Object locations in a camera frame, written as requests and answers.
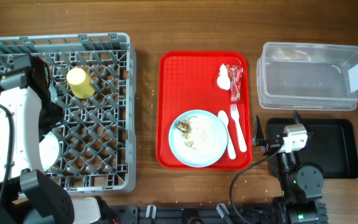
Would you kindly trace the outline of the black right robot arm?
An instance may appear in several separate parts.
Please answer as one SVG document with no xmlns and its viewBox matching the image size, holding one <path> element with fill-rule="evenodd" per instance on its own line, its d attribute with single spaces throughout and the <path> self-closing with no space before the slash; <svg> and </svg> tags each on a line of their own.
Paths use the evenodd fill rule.
<svg viewBox="0 0 358 224">
<path fill-rule="evenodd" d="M 294 124 L 285 126 L 283 133 L 274 138 L 264 138 L 260 119 L 256 118 L 253 146 L 261 146 L 265 156 L 274 159 L 277 179 L 282 196 L 272 201 L 275 223 L 327 223 L 323 197 L 324 178 L 317 166 L 303 164 L 298 152 L 304 149 L 313 133 L 301 122 L 297 111 L 293 112 Z"/>
</svg>

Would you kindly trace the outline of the mint green bowl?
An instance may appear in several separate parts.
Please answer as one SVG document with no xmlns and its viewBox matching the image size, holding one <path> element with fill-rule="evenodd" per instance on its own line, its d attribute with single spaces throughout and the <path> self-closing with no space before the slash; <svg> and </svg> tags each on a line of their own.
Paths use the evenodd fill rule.
<svg viewBox="0 0 358 224">
<path fill-rule="evenodd" d="M 44 135 L 44 138 L 40 141 L 39 150 L 42 168 L 44 171 L 53 167 L 62 154 L 60 142 L 52 132 Z"/>
</svg>

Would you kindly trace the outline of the yellow plastic cup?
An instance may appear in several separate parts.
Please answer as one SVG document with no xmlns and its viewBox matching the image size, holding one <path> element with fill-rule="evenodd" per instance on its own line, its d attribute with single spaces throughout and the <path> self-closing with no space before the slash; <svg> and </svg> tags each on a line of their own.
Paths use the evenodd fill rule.
<svg viewBox="0 0 358 224">
<path fill-rule="evenodd" d="M 67 73 L 67 82 L 77 98 L 85 99 L 94 95 L 92 81 L 92 78 L 82 68 L 75 67 Z"/>
</svg>

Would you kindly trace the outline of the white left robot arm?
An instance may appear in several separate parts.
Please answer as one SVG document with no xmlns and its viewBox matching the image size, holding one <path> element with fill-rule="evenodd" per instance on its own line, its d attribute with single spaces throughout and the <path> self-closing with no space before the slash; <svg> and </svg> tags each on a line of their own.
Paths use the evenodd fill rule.
<svg viewBox="0 0 358 224">
<path fill-rule="evenodd" d="M 47 63 L 30 54 L 0 75 L 0 223 L 103 223 L 109 207 L 100 197 L 72 199 L 47 177 L 40 135 L 61 109 L 51 101 Z"/>
</svg>

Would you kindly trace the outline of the light blue bowl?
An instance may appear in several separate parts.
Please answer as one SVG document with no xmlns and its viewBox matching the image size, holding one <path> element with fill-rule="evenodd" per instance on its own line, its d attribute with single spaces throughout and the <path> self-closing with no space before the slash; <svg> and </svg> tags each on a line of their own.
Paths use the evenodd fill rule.
<svg viewBox="0 0 358 224">
<path fill-rule="evenodd" d="M 49 93 L 50 93 L 50 100 L 52 103 L 55 103 L 56 102 L 56 99 L 57 99 L 57 91 L 56 91 L 56 88 L 53 86 L 53 85 L 49 85 Z"/>
</svg>

